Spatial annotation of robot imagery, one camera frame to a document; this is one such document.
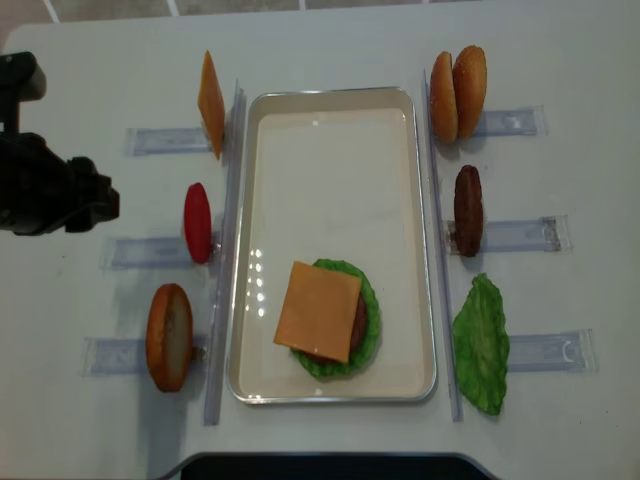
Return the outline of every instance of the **red tomato slice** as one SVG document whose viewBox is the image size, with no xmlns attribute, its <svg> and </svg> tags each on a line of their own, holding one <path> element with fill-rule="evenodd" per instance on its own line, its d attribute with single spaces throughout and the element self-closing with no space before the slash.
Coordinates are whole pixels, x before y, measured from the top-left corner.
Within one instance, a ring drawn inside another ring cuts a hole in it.
<svg viewBox="0 0 640 480">
<path fill-rule="evenodd" d="M 212 249 L 211 210 L 207 192 L 201 183 L 194 183 L 187 190 L 184 201 L 184 235 L 193 261 L 206 263 Z"/>
</svg>

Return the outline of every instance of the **lettuce leaf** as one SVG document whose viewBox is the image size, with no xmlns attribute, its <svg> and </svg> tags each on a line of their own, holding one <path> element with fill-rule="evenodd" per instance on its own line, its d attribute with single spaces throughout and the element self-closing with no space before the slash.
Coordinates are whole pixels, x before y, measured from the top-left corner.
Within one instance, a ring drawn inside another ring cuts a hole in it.
<svg viewBox="0 0 640 480">
<path fill-rule="evenodd" d="M 462 394 L 479 410 L 498 415 L 507 393 L 509 337 L 502 295 L 487 275 L 476 275 L 453 322 L 456 379 Z"/>
<path fill-rule="evenodd" d="M 349 363 L 330 363 L 320 365 L 304 355 L 302 352 L 294 349 L 291 349 L 291 352 L 302 364 L 305 370 L 315 378 L 351 375 L 356 370 L 359 370 L 367 364 L 378 345 L 378 337 L 380 336 L 380 308 L 378 307 L 376 293 L 373 291 L 373 288 L 371 288 L 371 284 L 362 270 L 348 262 L 321 258 L 317 260 L 313 266 L 360 277 L 362 280 L 360 294 L 367 306 L 367 316 L 369 318 L 367 330 L 362 342 L 360 342 L 360 346 L 349 354 Z"/>
</svg>

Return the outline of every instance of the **cheese slice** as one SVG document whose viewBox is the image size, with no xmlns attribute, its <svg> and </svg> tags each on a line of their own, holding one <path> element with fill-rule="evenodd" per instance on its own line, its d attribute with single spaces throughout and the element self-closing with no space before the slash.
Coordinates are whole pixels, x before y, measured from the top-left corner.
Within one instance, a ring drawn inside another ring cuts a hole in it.
<svg viewBox="0 0 640 480">
<path fill-rule="evenodd" d="M 294 262 L 274 343 L 349 362 L 360 278 Z"/>
<path fill-rule="evenodd" d="M 207 129 L 213 153 L 220 160 L 224 140 L 224 100 L 222 99 L 216 69 L 213 66 L 213 59 L 208 50 L 204 54 L 204 63 L 202 64 L 198 108 L 200 108 L 202 121 Z"/>
</svg>

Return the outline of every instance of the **sesame-free bun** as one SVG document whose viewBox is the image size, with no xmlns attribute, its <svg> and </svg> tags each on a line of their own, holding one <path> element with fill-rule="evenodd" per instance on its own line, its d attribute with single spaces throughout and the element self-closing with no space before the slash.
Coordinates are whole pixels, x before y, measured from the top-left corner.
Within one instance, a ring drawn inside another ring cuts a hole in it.
<svg viewBox="0 0 640 480">
<path fill-rule="evenodd" d="M 153 297 L 147 323 L 147 367 L 161 392 L 182 388 L 193 346 L 193 316 L 184 290 L 175 283 L 161 286 Z"/>
<path fill-rule="evenodd" d="M 471 45 L 453 66 L 453 86 L 458 111 L 458 136 L 469 138 L 480 120 L 487 93 L 487 61 L 480 47 Z"/>
<path fill-rule="evenodd" d="M 433 64 L 429 103 L 431 125 L 436 137 L 442 143 L 455 142 L 458 136 L 458 113 L 449 52 L 442 52 Z"/>
</svg>

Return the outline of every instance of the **tray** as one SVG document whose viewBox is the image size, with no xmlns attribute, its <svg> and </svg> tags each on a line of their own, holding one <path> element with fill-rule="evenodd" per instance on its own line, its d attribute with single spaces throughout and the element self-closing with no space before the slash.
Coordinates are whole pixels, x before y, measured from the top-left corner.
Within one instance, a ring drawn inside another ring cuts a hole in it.
<svg viewBox="0 0 640 480">
<path fill-rule="evenodd" d="M 411 97 L 398 88 L 268 94 L 251 106 L 228 381 L 251 404 L 410 401 L 436 377 Z M 381 341 L 348 379 L 318 381 L 273 336 L 294 260 L 360 267 Z"/>
</svg>

